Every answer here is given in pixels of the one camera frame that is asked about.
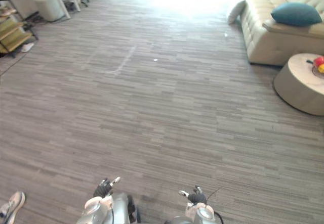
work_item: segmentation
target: teal pillow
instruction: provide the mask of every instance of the teal pillow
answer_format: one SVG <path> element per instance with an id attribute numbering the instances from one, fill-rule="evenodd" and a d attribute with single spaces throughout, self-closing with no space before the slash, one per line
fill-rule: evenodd
<path id="1" fill-rule="evenodd" d="M 322 22 L 318 11 L 314 7 L 303 3 L 281 4 L 273 9 L 271 15 L 278 23 L 301 27 Z"/>

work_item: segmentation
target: shoe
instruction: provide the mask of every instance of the shoe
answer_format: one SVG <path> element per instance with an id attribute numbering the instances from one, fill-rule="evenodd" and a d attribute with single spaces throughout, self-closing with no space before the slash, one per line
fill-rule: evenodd
<path id="1" fill-rule="evenodd" d="M 9 202 L 0 208 L 0 216 L 5 220 L 3 224 L 13 224 L 18 210 L 24 205 L 26 196 L 24 192 L 17 191 Z"/>
<path id="2" fill-rule="evenodd" d="M 34 43 L 27 43 L 27 44 L 24 44 L 22 49 L 21 49 L 21 52 L 23 53 L 26 53 L 28 51 L 30 51 L 30 49 L 34 46 Z"/>

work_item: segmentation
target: beige leather sofa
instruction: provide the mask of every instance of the beige leather sofa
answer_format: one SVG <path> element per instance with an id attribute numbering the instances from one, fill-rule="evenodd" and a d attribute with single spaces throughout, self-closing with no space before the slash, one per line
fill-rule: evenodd
<path id="1" fill-rule="evenodd" d="M 324 0 L 246 0 L 240 15 L 250 63 L 284 65 L 298 53 L 324 55 L 324 22 L 309 27 L 276 23 L 271 12 L 286 2 L 315 7 L 324 21 Z"/>

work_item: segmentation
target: shelf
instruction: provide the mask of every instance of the shelf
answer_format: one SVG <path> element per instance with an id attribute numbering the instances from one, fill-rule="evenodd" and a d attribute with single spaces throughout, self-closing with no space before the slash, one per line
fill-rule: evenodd
<path id="1" fill-rule="evenodd" d="M 11 9 L 8 15 L 2 16 L 0 15 L 0 23 L 5 21 L 10 15 L 17 13 L 16 9 Z"/>
<path id="2" fill-rule="evenodd" d="M 26 40 L 28 40 L 30 37 L 32 37 L 32 33 L 24 33 L 20 36 L 18 36 L 15 40 L 13 40 L 12 42 L 8 43 L 8 44 L 5 44 L 5 46 L 8 48 L 9 52 L 12 52 L 14 51 L 19 45 L 21 45 L 22 43 L 24 43 Z M 6 51 L 5 48 L 3 48 L 1 45 L 0 45 L 0 52 L 1 53 L 8 53 Z"/>
<path id="3" fill-rule="evenodd" d="M 0 31 L 0 40 L 4 39 L 5 37 L 7 37 L 9 34 L 13 33 L 14 31 L 16 31 L 17 29 L 19 29 L 21 26 L 23 25 L 23 23 L 15 23 L 10 25 L 8 28 L 6 28 L 3 31 Z"/>

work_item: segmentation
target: cable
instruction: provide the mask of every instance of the cable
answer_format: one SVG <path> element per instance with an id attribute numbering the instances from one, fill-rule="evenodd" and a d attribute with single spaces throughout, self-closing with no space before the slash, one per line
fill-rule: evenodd
<path id="1" fill-rule="evenodd" d="M 217 191 L 219 191 L 221 188 L 222 188 L 222 187 L 219 187 L 217 190 L 215 190 L 213 193 L 211 193 L 211 194 L 208 196 L 208 198 L 207 198 L 207 200 L 206 200 L 206 206 L 207 206 L 207 202 L 208 202 L 209 198 L 211 198 L 211 196 L 212 196 L 214 193 L 216 193 Z"/>
<path id="2" fill-rule="evenodd" d="M 224 224 L 222 216 L 216 211 L 214 211 L 214 214 L 216 214 L 219 217 L 219 219 L 221 220 L 221 223 Z"/>
<path id="3" fill-rule="evenodd" d="M 114 216 L 114 214 L 113 214 L 113 209 L 111 209 L 111 214 L 112 214 L 112 224 L 113 224 L 113 222 L 115 221 L 114 219 L 115 219 L 115 216 Z"/>
<path id="4" fill-rule="evenodd" d="M 24 59 L 24 57 L 27 55 L 28 53 L 25 53 L 21 58 L 19 58 L 14 64 L 12 64 L 10 67 L 8 67 L 6 70 L 4 71 L 0 71 L 0 76 L 2 76 L 3 74 L 5 74 L 7 71 L 9 71 L 9 69 L 11 67 L 13 67 L 14 65 L 16 65 L 18 62 L 20 62 L 22 59 Z"/>
<path id="5" fill-rule="evenodd" d="M 208 196 L 208 198 L 207 198 L 207 200 L 206 200 L 206 205 L 205 205 L 205 207 L 207 206 L 207 202 L 208 202 L 209 198 L 211 198 L 211 196 L 212 196 L 213 194 L 215 194 L 217 191 L 219 191 L 221 188 L 222 188 L 222 187 L 219 187 L 217 190 L 215 190 L 213 193 L 211 193 L 211 194 Z M 215 214 L 219 217 L 219 219 L 221 220 L 221 223 L 224 224 L 224 221 L 223 221 L 222 216 L 221 216 L 218 212 L 214 211 L 214 215 L 215 215 Z"/>

